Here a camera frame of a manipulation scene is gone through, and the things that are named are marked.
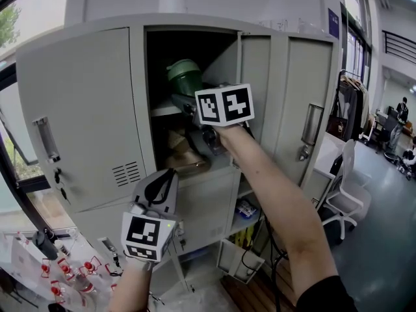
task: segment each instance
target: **green jar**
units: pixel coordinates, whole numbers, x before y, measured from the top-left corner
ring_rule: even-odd
[[[202,73],[192,60],[179,60],[167,70],[168,80],[177,94],[195,97],[195,91],[202,90]]]

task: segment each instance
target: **ventilation slot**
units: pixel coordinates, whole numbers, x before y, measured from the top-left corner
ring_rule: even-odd
[[[112,169],[112,174],[114,175],[116,184],[119,187],[127,185],[128,183],[134,183],[135,181],[139,181],[141,179],[137,162],[117,166]]]

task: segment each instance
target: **person's right arm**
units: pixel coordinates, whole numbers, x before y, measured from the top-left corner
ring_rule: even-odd
[[[319,281],[338,275],[320,218],[302,190],[279,170],[242,127],[216,130],[283,240],[296,296],[299,298]]]

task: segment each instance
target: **person's left arm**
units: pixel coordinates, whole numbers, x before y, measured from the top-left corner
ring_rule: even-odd
[[[146,312],[148,310],[151,269],[143,269],[143,262],[128,261],[110,301],[110,312]]]

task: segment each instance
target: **railing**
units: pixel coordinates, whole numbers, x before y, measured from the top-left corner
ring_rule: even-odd
[[[383,35],[384,51],[387,54],[395,55],[416,64],[416,42],[389,31],[383,31]]]

